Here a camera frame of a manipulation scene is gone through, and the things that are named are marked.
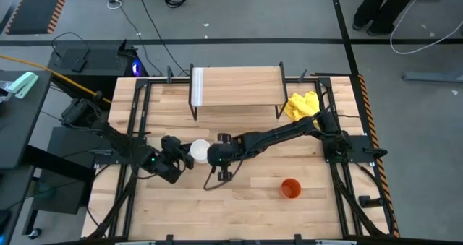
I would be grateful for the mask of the black equipment cart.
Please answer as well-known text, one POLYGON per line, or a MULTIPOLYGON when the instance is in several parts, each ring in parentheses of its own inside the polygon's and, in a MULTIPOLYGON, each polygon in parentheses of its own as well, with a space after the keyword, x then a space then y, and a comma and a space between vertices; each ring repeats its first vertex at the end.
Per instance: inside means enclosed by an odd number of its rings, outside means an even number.
POLYGON ((88 132, 55 127, 46 151, 27 146, 23 160, 41 169, 35 183, 24 235, 35 239, 41 229, 34 226, 40 211, 75 215, 88 203, 95 170, 95 156, 90 151, 101 144, 101 139, 88 132))

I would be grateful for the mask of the black hazard-striped floor mat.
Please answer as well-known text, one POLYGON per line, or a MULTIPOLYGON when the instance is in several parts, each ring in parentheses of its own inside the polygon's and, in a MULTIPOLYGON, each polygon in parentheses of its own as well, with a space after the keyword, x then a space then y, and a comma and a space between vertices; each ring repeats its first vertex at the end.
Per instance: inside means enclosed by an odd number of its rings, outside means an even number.
POLYGON ((52 34, 66 0, 20 0, 7 23, 7 35, 52 34))

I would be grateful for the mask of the white ceramic mug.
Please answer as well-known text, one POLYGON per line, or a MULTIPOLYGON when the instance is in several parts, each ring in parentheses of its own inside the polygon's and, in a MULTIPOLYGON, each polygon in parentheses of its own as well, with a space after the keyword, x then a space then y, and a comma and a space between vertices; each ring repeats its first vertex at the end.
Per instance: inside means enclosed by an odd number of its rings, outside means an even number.
POLYGON ((193 157, 196 163, 201 163, 201 164, 207 163, 208 162, 208 149, 210 146, 211 144, 204 139, 195 140, 190 145, 189 155, 193 157))

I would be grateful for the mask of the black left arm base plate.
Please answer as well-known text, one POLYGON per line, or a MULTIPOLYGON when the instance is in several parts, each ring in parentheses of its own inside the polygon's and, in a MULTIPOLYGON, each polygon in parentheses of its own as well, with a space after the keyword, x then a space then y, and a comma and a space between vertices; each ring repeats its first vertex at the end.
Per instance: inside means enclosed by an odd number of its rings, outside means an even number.
POLYGON ((132 162, 136 149, 146 144, 145 137, 132 137, 122 134, 109 124, 104 124, 97 135, 103 139, 103 147, 95 149, 97 164, 122 164, 132 162))

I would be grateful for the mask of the grey floor base bar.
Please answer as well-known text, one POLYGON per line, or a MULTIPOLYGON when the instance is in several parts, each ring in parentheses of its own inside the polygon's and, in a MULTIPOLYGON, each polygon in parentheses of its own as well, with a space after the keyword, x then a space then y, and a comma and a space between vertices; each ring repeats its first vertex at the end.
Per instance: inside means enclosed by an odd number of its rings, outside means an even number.
POLYGON ((440 72, 406 72, 402 79, 404 81, 463 83, 463 74, 440 72))

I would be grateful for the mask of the wooden shelf with black legs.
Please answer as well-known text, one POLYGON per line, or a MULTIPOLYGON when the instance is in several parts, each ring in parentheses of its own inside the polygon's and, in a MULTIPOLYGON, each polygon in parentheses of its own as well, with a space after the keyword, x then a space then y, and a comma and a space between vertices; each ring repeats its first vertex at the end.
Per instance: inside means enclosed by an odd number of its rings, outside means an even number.
POLYGON ((188 106, 194 120, 201 107, 273 106, 280 118, 289 97, 284 63, 276 66, 190 66, 188 106))

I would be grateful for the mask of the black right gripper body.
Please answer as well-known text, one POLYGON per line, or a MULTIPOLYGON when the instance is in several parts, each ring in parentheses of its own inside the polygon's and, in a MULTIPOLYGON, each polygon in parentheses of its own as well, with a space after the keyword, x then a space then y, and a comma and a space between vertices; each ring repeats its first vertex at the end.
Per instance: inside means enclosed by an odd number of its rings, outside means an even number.
POLYGON ((215 173, 216 169, 220 168, 218 172, 219 181, 231 181, 233 176, 228 168, 231 163, 238 161, 239 142, 226 133, 219 133, 217 139, 218 141, 208 148, 208 164, 212 167, 212 173, 215 173))

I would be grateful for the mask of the black side table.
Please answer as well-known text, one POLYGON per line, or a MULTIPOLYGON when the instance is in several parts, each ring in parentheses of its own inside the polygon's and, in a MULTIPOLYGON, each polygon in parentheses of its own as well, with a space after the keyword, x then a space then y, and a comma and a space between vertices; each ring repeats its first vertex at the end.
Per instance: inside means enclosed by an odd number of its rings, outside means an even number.
POLYGON ((17 167, 30 141, 51 81, 51 73, 33 71, 38 80, 23 99, 14 93, 0 103, 0 170, 17 167))

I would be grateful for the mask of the black computer tower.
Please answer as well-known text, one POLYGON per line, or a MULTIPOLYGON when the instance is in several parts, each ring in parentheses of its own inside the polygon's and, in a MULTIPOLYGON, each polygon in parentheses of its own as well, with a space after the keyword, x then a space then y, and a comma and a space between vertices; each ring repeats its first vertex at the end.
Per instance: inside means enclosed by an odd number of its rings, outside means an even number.
POLYGON ((54 46, 47 67, 93 92, 101 92, 108 100, 113 98, 120 77, 148 76, 137 49, 125 40, 115 44, 59 43, 54 46), (77 59, 87 60, 80 73, 71 70, 77 59))

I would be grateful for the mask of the person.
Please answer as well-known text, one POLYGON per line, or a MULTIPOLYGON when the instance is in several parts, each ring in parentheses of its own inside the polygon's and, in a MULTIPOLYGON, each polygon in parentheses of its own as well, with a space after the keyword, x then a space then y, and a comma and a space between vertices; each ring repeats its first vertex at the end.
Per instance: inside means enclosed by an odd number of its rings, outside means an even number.
POLYGON ((361 30, 369 22, 370 36, 389 35, 394 31, 394 22, 411 0, 363 0, 354 14, 353 30, 361 30))

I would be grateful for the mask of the yellow cloth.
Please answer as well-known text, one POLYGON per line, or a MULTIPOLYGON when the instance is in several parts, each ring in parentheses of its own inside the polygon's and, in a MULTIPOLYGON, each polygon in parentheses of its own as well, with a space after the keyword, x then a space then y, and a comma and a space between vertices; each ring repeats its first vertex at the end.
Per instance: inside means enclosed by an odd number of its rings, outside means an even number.
POLYGON ((304 117, 313 117, 319 111, 318 94, 314 91, 306 92, 304 96, 293 93, 284 108, 284 113, 290 121, 299 121, 304 117))

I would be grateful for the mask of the orange cup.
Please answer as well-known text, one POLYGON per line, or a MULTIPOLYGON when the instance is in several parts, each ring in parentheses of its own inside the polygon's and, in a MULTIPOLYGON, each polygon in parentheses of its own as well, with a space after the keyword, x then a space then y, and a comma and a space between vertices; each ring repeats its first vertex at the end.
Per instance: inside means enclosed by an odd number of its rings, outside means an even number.
POLYGON ((288 178, 282 181, 280 192, 286 199, 296 199, 299 195, 301 195, 302 187, 298 180, 288 178))

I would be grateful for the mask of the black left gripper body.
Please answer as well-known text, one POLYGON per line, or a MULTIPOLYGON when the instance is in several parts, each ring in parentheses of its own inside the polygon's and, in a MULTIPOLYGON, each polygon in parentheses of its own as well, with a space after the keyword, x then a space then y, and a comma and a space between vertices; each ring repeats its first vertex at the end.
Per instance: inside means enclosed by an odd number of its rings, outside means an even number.
POLYGON ((176 137, 162 137, 161 151, 149 147, 150 152, 144 160, 144 169, 148 173, 160 176, 170 184, 175 184, 182 174, 179 162, 182 160, 183 154, 179 145, 180 140, 176 137))

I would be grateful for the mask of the orange black hazard strip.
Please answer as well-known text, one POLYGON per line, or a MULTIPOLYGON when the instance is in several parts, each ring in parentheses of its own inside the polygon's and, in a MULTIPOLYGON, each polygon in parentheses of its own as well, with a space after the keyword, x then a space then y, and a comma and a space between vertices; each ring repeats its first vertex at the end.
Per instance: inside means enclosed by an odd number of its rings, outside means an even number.
MULTIPOLYGON (((360 88, 362 91, 362 98, 365 104, 365 111, 366 111, 366 115, 368 118, 368 129, 369 129, 370 136, 372 138, 373 147, 379 148, 379 142, 378 142, 378 138, 377 138, 377 134, 375 130, 373 114, 372 114, 371 107, 370 107, 370 101, 368 98, 368 92, 367 92, 364 77, 362 75, 359 75, 358 80, 359 80, 360 88)), ((391 196, 390 196, 389 189, 388 189, 388 183, 386 179, 386 172, 384 171, 384 167, 383 167, 383 161, 381 158, 379 158, 376 160, 375 163, 377 164, 377 168, 379 172, 379 179, 381 182, 382 193, 386 199, 386 208, 388 209, 388 214, 391 216, 390 226, 392 227, 392 235, 396 238, 399 238, 400 237, 399 227, 396 222, 396 216, 394 214, 394 207, 392 205, 391 196)))

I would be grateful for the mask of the black metal table frame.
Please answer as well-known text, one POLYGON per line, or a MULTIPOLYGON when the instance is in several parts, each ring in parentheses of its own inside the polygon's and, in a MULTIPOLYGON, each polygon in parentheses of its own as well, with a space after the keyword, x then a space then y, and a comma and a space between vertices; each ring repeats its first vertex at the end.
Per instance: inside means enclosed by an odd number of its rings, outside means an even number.
MULTIPOLYGON (((150 145, 159 147, 166 135, 213 142, 219 133, 267 131, 289 122, 287 116, 276 118, 271 106, 205 107, 194 120, 188 95, 189 85, 182 80, 155 81, 150 92, 139 91, 141 99, 149 100, 145 130, 150 145)), ((175 184, 141 173, 131 210, 119 213, 116 234, 155 244, 173 234, 175 245, 230 245, 293 241, 294 234, 309 240, 367 233, 335 190, 331 167, 315 138, 274 145, 231 169, 237 174, 224 186, 206 164, 185 171, 175 184), (288 178, 301 184, 296 199, 281 195, 281 183, 288 178)))

